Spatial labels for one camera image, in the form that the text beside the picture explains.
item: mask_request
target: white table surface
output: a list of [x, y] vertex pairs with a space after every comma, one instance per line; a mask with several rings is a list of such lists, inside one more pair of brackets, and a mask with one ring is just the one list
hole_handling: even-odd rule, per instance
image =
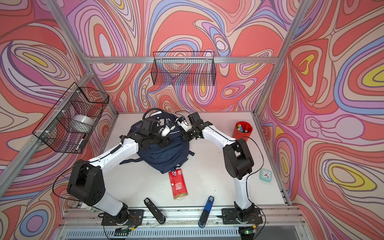
[[[112, 129], [106, 151], [119, 144], [120, 135], [126, 135], [131, 126], [141, 120], [143, 114], [120, 114]], [[257, 132], [251, 113], [199, 113], [203, 121], [210, 121], [220, 131], [231, 136], [236, 122], [246, 121], [253, 127], [251, 138], [259, 145], [264, 156], [264, 169], [272, 170], [262, 140]], [[173, 199], [169, 175], [161, 174], [146, 162], [122, 164], [104, 177], [106, 190], [128, 207], [145, 207], [144, 199], [149, 197], [157, 207], [195, 207], [204, 206], [208, 196], [215, 197], [214, 206], [233, 206], [235, 187], [233, 178], [224, 166], [223, 150], [205, 139], [189, 142], [189, 150], [195, 153], [181, 166], [188, 196], [180, 200]], [[253, 161], [252, 170], [257, 171], [262, 165], [259, 150], [249, 139], [247, 141]], [[256, 205], [284, 204], [280, 188], [275, 177], [271, 182], [259, 179], [259, 173], [250, 176], [248, 192]]]

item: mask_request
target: psychedelic wall pattern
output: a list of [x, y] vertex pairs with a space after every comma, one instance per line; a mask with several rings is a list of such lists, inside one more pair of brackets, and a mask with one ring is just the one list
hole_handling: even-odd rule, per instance
[[276, 56], [298, 6], [293, 0], [60, 4], [89, 56], [152, 56], [153, 51], [184, 48], [214, 50], [217, 56], [250, 56], [269, 49], [268, 56]]
[[315, 239], [384, 238], [384, 2], [311, 5], [258, 112]]
[[[90, 56], [152, 56], [153, 51], [214, 51], [216, 56], [277, 56], [297, 1], [104, 1], [65, 3]], [[119, 111], [251, 111], [271, 64], [218, 64], [217, 86], [153, 86], [151, 64], [95, 64]]]
[[[0, 171], [65, 90], [84, 75], [43, 2], [0, 3]], [[55, 153], [45, 145], [38, 149], [0, 198], [1, 240], [50, 238], [64, 209], [74, 203], [52, 194], [53, 181], [75, 160], [97, 155], [112, 119], [106, 109], [83, 154]], [[64, 195], [67, 183], [66, 178], [59, 179], [55, 191]]]
[[153, 85], [151, 64], [94, 64], [93, 68], [119, 112], [153, 107], [174, 112], [252, 111], [272, 64], [229, 64], [215, 86]]

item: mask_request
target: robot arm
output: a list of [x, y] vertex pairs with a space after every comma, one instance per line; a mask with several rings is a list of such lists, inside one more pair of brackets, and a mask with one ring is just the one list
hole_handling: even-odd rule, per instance
[[[235, 208], [239, 212], [238, 218], [246, 218], [254, 208], [247, 194], [247, 177], [252, 172], [254, 162], [246, 141], [236, 140], [219, 131], [212, 123], [203, 122], [198, 113], [192, 113], [188, 118], [192, 127], [184, 135], [186, 141], [204, 138], [223, 149], [225, 168], [235, 184]], [[185, 123], [177, 123], [185, 130]]]
[[[198, 113], [193, 113], [188, 118], [192, 126], [189, 126], [184, 118], [176, 120], [184, 130], [180, 129], [185, 141], [205, 138], [223, 149], [225, 168], [234, 179], [235, 209], [238, 212], [238, 218], [245, 219], [252, 214], [254, 208], [246, 189], [246, 179], [253, 167], [253, 159], [247, 143], [243, 139], [236, 140], [225, 135], [210, 122], [203, 122]], [[77, 161], [71, 173], [67, 192], [88, 206], [94, 206], [114, 216], [116, 224], [125, 224], [129, 216], [127, 205], [105, 190], [104, 176], [122, 160], [137, 153], [141, 147], [148, 147], [153, 143], [161, 146], [163, 141], [166, 141], [162, 135], [163, 131], [157, 127], [156, 120], [143, 119], [141, 129], [137, 133], [120, 136], [121, 143], [114, 148], [90, 159], [89, 162]]]

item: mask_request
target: black bracket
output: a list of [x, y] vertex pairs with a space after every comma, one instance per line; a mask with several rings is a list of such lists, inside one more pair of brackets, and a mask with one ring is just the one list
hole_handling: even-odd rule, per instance
[[192, 139], [204, 138], [203, 137], [203, 129], [207, 126], [213, 125], [210, 122], [204, 122], [197, 112], [188, 115], [188, 119], [192, 125], [192, 128], [188, 130], [188, 132], [182, 132], [182, 138], [184, 141], [189, 142]]
[[121, 135], [121, 144], [124, 142], [124, 139], [131, 138], [139, 144], [139, 150], [141, 150], [141, 148], [147, 150], [151, 144], [158, 144], [160, 147], [165, 147], [172, 142], [172, 139], [169, 136], [161, 137], [160, 133], [158, 132], [149, 133], [148, 136], [144, 136], [140, 134], [140, 131], [141, 129], [138, 132], [130, 133], [127, 136]]
[[243, 176], [252, 172], [253, 158], [244, 139], [236, 140], [230, 145], [223, 147], [225, 168], [233, 178], [241, 180]]
[[101, 225], [103, 226], [119, 226], [124, 225], [129, 228], [133, 226], [140, 226], [143, 220], [143, 209], [128, 209], [127, 205], [124, 204], [123, 208], [117, 216], [112, 216], [108, 213], [104, 213]]
[[221, 213], [223, 216], [223, 223], [224, 224], [241, 224], [241, 223], [247, 223], [247, 224], [254, 224], [258, 226], [259, 224], [263, 223], [263, 218], [260, 213], [259, 208], [255, 208], [254, 205], [251, 206], [250, 215], [245, 218], [240, 218], [240, 213], [238, 212], [238, 209], [231, 208], [231, 209], [221, 209]]
[[100, 167], [95, 167], [80, 159], [74, 163], [67, 193], [88, 206], [98, 203], [104, 196], [105, 186]]

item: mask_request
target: teal alarm clock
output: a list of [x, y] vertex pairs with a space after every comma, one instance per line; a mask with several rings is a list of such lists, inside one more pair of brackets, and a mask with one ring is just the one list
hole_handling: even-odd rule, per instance
[[260, 170], [259, 178], [263, 181], [270, 182], [272, 181], [272, 171], [262, 168]]

